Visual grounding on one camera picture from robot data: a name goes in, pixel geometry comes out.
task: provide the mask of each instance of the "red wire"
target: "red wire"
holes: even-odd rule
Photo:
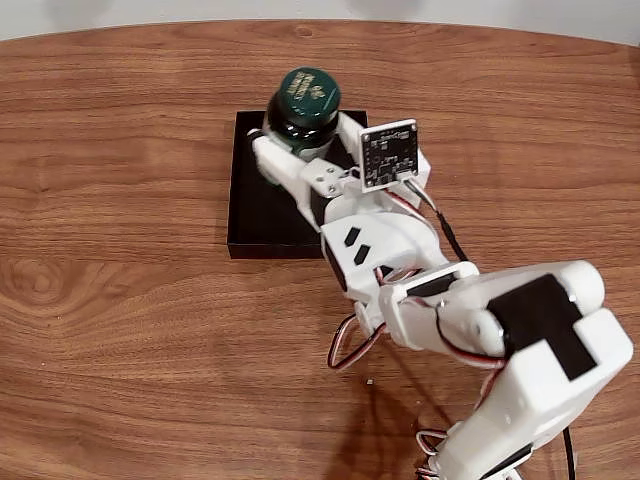
[[[480,408],[480,405],[482,405],[482,403],[487,399],[487,397],[491,393],[491,390],[493,390],[493,386],[498,379],[498,375],[500,375],[503,370],[504,368],[497,368],[495,371],[491,372],[491,374],[483,382],[482,388],[480,389],[480,398],[476,402],[475,407],[473,407],[474,410]]]
[[[430,478],[439,477],[439,475],[436,472],[424,467],[418,467],[418,469],[416,470],[416,475],[418,475],[418,477],[421,479],[424,479],[424,478],[430,479]]]
[[[356,318],[355,313],[349,315],[345,318],[338,329],[336,330],[336,334],[333,336],[333,341],[331,342],[331,348],[329,349],[329,354],[327,355],[327,365],[329,368],[333,370],[344,370],[345,368],[350,367],[358,360],[360,360],[365,353],[367,353],[371,347],[376,343],[378,338],[383,334],[387,324],[383,323],[376,328],[371,336],[367,338],[364,342],[360,344],[354,351],[348,354],[339,362],[336,362],[336,356],[338,354],[339,348],[342,346],[342,340],[348,331],[349,326]]]
[[[407,297],[407,298],[423,307],[434,308],[431,305],[427,304],[420,297]],[[453,354],[469,361],[482,363],[488,367],[503,368],[505,366],[506,360],[504,359],[504,357],[493,357],[491,355],[484,355],[482,353],[469,352],[467,350],[463,350],[462,348],[458,347],[453,342],[451,342],[451,340],[449,340],[442,332],[442,326],[440,325],[441,323],[440,312],[438,311],[437,307],[435,308],[435,312],[436,312],[436,328],[438,330],[438,335],[440,335],[440,339],[442,340],[442,342]]]
[[[382,270],[380,270],[380,267],[375,269],[376,272],[376,280],[378,280],[378,285],[384,285],[385,281],[384,281],[384,276],[382,275]]]
[[[444,430],[429,429],[420,430],[416,433],[416,440],[418,441],[422,451],[427,455],[437,455],[438,450],[436,450],[436,447],[431,445],[431,443],[426,439],[427,437],[445,439],[447,438],[447,432]]]
[[[390,197],[398,200],[400,203],[402,203],[405,207],[407,207],[408,209],[412,210],[414,213],[417,213],[418,215],[420,215],[421,217],[424,218],[424,215],[422,215],[422,212],[420,212],[420,210],[418,210],[416,207],[414,207],[413,205],[411,205],[411,203],[409,203],[406,199],[404,199],[403,197],[401,197],[400,195],[398,195],[397,193],[393,193],[390,190],[387,190],[385,188],[385,193],[387,195],[389,195]]]

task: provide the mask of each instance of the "white wall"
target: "white wall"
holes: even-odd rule
[[[0,39],[232,18],[459,23],[640,43],[640,0],[0,0]]]

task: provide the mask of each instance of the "green bottle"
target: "green bottle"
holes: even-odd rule
[[[336,134],[340,89],[325,71],[298,67],[273,95],[263,130],[275,142],[309,162],[324,157]]]

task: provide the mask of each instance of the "wooden table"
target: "wooden table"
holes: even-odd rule
[[[438,354],[385,341],[325,367],[350,305],[323,261],[228,257],[235,112],[300,64],[372,123],[418,119],[430,193],[483,271],[586,258],[640,340],[639,49],[315,21],[9,41],[1,478],[410,479],[414,429],[470,413],[482,372]],[[575,422],[579,478],[640,477],[639,374]],[[567,478],[561,440],[523,472]]]

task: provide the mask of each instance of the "black cable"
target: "black cable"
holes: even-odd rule
[[[567,453],[567,469],[569,470],[569,480],[576,480],[576,466],[573,463],[573,445],[571,444],[571,432],[569,427],[562,431],[564,436],[564,449]]]
[[[425,195],[425,193],[420,188],[418,188],[418,186],[415,185],[411,180],[405,180],[404,184],[407,186],[409,190],[411,190],[418,197],[420,197],[420,200],[425,202],[427,205],[429,205],[433,209],[434,212],[436,212],[436,215],[438,216],[438,220],[440,221],[440,228],[442,228],[442,232],[444,233],[444,236],[449,242],[449,245],[451,245],[451,248],[453,249],[453,251],[455,252],[455,254],[460,259],[461,262],[468,262],[469,257],[467,257],[467,255],[464,253],[464,250],[462,250],[462,247],[458,243],[456,234],[453,232],[453,228],[451,227],[451,225],[449,225],[449,222],[447,222],[447,219],[445,218],[444,213],[438,210],[435,204],[433,203],[433,200],[431,200],[427,195]]]
[[[456,253],[461,262],[468,262],[469,257],[467,257],[467,255],[464,253],[464,250],[462,250],[462,247],[460,246],[460,244],[458,243],[458,239],[456,238],[456,234],[453,233],[453,228],[451,228],[451,225],[449,225],[447,219],[444,218],[444,214],[439,210],[436,210],[436,215],[438,216],[438,220],[440,220],[440,227],[442,227],[444,236],[447,237],[447,241],[449,242],[449,245],[451,245],[451,248],[453,248],[453,251]]]

